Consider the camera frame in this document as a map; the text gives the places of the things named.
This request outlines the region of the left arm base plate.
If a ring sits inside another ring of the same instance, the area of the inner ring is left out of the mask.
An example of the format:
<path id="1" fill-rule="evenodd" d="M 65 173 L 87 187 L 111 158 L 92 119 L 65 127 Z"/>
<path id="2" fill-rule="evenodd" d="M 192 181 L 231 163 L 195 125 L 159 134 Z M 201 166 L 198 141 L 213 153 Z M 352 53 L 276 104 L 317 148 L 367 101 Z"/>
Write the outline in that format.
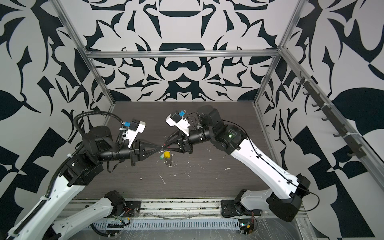
<path id="1" fill-rule="evenodd" d="M 122 218 L 131 218 L 138 215 L 141 211 L 141 201 L 125 201 Z"/>

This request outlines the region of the large wire keyring red sleeve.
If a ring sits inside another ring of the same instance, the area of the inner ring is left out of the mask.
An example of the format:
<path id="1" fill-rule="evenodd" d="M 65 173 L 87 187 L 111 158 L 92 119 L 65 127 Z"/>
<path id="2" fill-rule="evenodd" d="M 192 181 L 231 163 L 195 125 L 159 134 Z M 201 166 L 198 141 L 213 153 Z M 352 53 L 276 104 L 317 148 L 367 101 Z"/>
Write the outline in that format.
<path id="1" fill-rule="evenodd" d="M 164 159 L 164 155 L 163 155 L 164 152 L 165 152 L 165 150 L 163 147 L 163 151 L 162 151 L 162 153 L 160 153 L 159 159 L 162 160 L 168 167 L 172 167 L 174 165 L 173 153 L 170 152 L 172 154 L 172 157 L 170 159 Z"/>

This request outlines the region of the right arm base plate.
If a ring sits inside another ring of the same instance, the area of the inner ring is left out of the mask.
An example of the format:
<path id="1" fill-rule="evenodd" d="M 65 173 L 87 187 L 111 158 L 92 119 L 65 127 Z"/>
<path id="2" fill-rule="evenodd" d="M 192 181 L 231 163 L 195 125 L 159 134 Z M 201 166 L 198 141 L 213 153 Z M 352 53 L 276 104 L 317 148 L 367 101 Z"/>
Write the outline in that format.
<path id="1" fill-rule="evenodd" d="M 248 215 L 249 211 L 236 200 L 221 200 L 221 215 L 224 218 Z"/>

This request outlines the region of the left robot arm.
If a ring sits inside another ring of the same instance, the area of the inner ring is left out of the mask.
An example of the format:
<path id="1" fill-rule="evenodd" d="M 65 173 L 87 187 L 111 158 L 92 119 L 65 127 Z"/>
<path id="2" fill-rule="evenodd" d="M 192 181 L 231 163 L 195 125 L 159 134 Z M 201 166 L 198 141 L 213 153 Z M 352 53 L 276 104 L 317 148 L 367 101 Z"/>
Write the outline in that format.
<path id="1" fill-rule="evenodd" d="M 68 203 L 104 170 L 103 163 L 130 160 L 134 165 L 160 151 L 161 146 L 136 139 L 144 128 L 140 124 L 136 131 L 126 129 L 124 136 L 129 142 L 123 146 L 113 141 L 111 131 L 106 126 L 95 127 L 84 134 L 81 146 L 59 167 L 46 194 L 8 231 L 6 238 L 67 240 L 102 218 L 122 216 L 125 199 L 117 191 L 110 191 L 80 212 L 56 220 Z"/>

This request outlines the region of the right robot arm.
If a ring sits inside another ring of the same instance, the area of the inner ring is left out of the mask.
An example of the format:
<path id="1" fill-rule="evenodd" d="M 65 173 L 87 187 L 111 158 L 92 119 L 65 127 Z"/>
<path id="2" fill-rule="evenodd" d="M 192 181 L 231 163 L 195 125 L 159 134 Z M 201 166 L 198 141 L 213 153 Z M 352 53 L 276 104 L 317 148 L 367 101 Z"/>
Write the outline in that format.
<path id="1" fill-rule="evenodd" d="M 196 114 L 196 124 L 189 123 L 189 114 L 185 111 L 167 116 L 166 123 L 177 131 L 167 138 L 163 150 L 192 154 L 195 145 L 211 142 L 216 149 L 244 164 L 269 187 L 264 191 L 241 190 L 234 200 L 222 201 L 224 218 L 269 210 L 279 219 L 292 222 L 302 211 L 303 198 L 311 194 L 311 182 L 301 174 L 294 176 L 280 167 L 253 143 L 242 127 L 223 120 L 212 106 L 202 106 Z"/>

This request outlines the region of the yellow capped key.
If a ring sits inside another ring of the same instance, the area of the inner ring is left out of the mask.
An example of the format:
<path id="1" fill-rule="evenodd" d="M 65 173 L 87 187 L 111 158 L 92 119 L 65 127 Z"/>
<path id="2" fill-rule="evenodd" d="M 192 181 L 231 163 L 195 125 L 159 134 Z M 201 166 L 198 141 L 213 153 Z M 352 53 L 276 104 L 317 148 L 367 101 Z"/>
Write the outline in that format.
<path id="1" fill-rule="evenodd" d="M 164 159 L 170 159 L 172 157 L 172 154 L 169 151 L 165 151 L 163 155 L 164 155 Z"/>

